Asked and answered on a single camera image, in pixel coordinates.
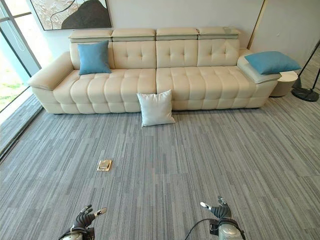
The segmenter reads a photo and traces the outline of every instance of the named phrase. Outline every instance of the wall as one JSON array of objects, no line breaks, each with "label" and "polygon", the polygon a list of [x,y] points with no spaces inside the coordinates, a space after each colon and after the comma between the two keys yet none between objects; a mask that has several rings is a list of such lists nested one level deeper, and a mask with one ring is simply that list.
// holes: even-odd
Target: wall
[{"label": "wall", "polygon": [[280,51],[303,66],[320,39],[320,0],[268,0],[251,50]]},{"label": "wall", "polygon": [[[166,28],[230,26],[239,29],[246,47],[263,0],[107,0],[113,28]],[[69,50],[72,30],[43,31],[54,57]]]}]

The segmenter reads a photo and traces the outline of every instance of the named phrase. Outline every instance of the framed artwork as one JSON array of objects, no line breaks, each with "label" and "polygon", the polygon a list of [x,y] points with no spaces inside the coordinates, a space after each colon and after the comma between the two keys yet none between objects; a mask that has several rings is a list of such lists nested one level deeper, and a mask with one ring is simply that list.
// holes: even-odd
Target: framed artwork
[{"label": "framed artwork", "polygon": [[111,28],[107,0],[30,0],[43,30]]}]

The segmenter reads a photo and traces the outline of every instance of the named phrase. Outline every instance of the gray striped carpet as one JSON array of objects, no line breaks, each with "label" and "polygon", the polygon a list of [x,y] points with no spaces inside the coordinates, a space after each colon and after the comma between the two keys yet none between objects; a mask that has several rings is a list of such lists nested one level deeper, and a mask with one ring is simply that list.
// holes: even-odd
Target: gray striped carpet
[{"label": "gray striped carpet", "polygon": [[[140,113],[42,110],[0,164],[0,238],[58,239],[93,204],[108,208],[97,240],[183,240],[214,217],[200,202],[222,195],[248,240],[319,239],[319,101],[173,117],[141,128]],[[110,172],[96,171],[103,159]],[[189,239],[217,238],[202,222]]]},{"label": "gray striped carpet", "polygon": [[41,108],[42,106],[36,96],[32,95],[8,119],[0,124],[0,157],[14,144],[21,130],[31,123]]}]

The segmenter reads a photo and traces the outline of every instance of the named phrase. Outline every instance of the side table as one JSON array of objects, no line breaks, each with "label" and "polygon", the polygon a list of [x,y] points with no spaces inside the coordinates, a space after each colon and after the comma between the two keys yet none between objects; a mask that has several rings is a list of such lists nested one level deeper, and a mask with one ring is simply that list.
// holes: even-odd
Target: side table
[{"label": "side table", "polygon": [[298,75],[294,71],[283,71],[280,74],[281,77],[277,80],[278,83],[270,94],[270,97],[282,97],[288,94],[298,79]]}]

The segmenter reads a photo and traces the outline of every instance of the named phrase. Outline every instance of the sofa headrest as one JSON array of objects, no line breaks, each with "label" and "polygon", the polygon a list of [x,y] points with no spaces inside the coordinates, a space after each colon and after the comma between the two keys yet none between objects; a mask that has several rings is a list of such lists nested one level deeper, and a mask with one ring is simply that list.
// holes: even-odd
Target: sofa headrest
[{"label": "sofa headrest", "polygon": [[97,43],[108,40],[112,42],[110,29],[73,30],[69,36],[71,43]]},{"label": "sofa headrest", "polygon": [[165,27],[156,30],[156,40],[198,39],[198,30],[194,27]]},{"label": "sofa headrest", "polygon": [[213,27],[200,27],[198,28],[198,39],[238,39],[241,33],[234,27],[227,26],[213,26]]},{"label": "sofa headrest", "polygon": [[156,40],[156,31],[152,28],[119,28],[113,30],[113,42],[140,42]]}]

